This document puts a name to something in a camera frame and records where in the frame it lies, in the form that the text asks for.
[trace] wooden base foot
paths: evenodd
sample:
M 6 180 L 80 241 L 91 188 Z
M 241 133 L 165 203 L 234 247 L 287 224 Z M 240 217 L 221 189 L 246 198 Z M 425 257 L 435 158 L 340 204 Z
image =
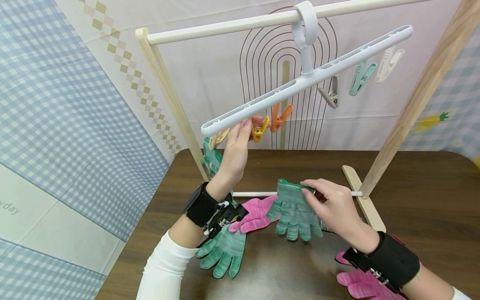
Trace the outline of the wooden base foot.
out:
M 342 166 L 343 173 L 350 184 L 352 191 L 359 191 L 361 180 L 354 168 L 350 166 Z M 367 223 L 376 231 L 387 232 L 384 222 L 373 205 L 370 197 L 363 199 L 362 197 L 355 197 L 360 205 L 363 215 L 367 219 Z

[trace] green glove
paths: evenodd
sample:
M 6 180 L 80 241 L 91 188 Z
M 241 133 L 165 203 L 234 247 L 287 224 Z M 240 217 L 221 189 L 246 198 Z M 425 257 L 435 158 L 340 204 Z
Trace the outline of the green glove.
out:
M 208 168 L 210 176 L 213 177 L 220 168 L 222 155 L 216 148 L 210 150 L 210 147 L 208 146 L 209 140 L 209 137 L 204 138 L 204 165 Z
M 278 180 L 277 198 L 267 212 L 266 217 L 274 220 L 280 215 L 276 225 L 278 234 L 287 234 L 287 240 L 296 240 L 298 235 L 304 241 L 309 241 L 313 234 L 322 237 L 318 217 L 305 201 L 301 189 L 310 189 L 298 184 L 289 183 L 284 179 Z
M 230 232 L 229 227 L 230 224 L 225 225 L 213 239 L 209 240 L 195 254 L 197 258 L 202 258 L 208 254 L 200 263 L 200 268 L 204 270 L 210 269 L 218 262 L 213 270 L 213 277 L 215 278 L 222 278 L 228 267 L 230 267 L 228 274 L 232 279 L 237 276 L 240 270 L 247 235 L 242 233 L 241 230 Z

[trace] hand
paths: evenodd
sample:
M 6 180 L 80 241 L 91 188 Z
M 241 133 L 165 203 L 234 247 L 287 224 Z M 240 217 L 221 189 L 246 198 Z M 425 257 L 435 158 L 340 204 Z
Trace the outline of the hand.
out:
M 252 116 L 254 126 L 261 126 L 262 116 Z M 233 127 L 227 135 L 222 162 L 216 175 L 207 185 L 207 192 L 217 201 L 222 201 L 240 181 L 247 164 L 248 141 L 252 140 L 252 123 L 244 120 Z
M 252 116 L 254 126 L 261 126 L 263 122 L 262 116 Z M 232 187 L 243 176 L 243 170 L 247 164 L 248 157 L 248 141 L 252 140 L 252 123 L 250 119 L 244 120 L 233 127 L 227 136 L 223 159 L 218 173 L 227 178 Z
M 311 191 L 302 189 L 307 203 L 333 232 L 365 254 L 377 248 L 378 233 L 360 219 L 349 188 L 325 179 L 308 179 L 301 184 L 324 195 L 326 201 L 321 203 Z

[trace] wooden tabletop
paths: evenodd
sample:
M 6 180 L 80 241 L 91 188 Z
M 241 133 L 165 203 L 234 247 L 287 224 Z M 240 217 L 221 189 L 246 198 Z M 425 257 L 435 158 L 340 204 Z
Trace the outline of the wooden tabletop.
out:
M 326 178 L 348 186 L 342 165 L 361 179 L 377 152 L 251 150 L 236 192 L 275 191 L 277 180 Z M 188 150 L 176 156 L 115 263 L 97 300 L 133 300 L 147 258 L 202 183 Z M 407 243 L 422 263 L 473 299 L 480 299 L 480 170 L 449 152 L 399 152 L 371 198 L 389 234 Z M 287 241 L 275 224 L 247 234 L 240 272 L 214 279 L 193 258 L 181 300 L 352 299 L 336 281 L 334 256 L 348 245 L 325 233 L 310 242 Z

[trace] wrist strap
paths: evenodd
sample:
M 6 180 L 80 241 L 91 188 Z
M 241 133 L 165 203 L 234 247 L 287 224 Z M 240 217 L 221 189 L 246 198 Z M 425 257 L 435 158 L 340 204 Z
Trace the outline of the wrist strap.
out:
M 394 293 L 420 271 L 418 257 L 388 234 L 379 231 L 380 243 L 369 255 L 349 248 L 343 258 L 363 272 L 370 271 L 382 285 Z
M 207 184 L 208 182 L 205 182 L 200 186 L 200 194 L 198 198 L 192 203 L 187 211 L 187 218 L 202 228 L 213 217 L 215 212 L 220 209 L 218 202 L 207 193 Z
M 380 243 L 369 255 L 372 268 L 399 288 L 410 282 L 420 271 L 417 255 L 388 234 L 379 231 Z

